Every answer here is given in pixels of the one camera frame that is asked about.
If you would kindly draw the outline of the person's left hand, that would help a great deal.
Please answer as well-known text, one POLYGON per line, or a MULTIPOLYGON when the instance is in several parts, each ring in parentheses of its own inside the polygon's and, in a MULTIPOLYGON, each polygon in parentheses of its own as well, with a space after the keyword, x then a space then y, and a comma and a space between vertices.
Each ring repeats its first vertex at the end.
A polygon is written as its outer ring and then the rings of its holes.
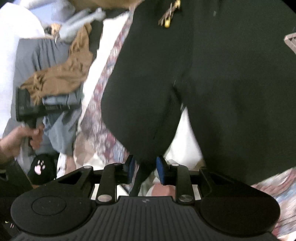
POLYGON ((20 153, 21 144, 25 138, 32 138, 30 145, 34 150, 40 147, 43 138, 44 125, 36 129, 27 126, 19 126, 1 139, 1 166, 5 166, 20 153))

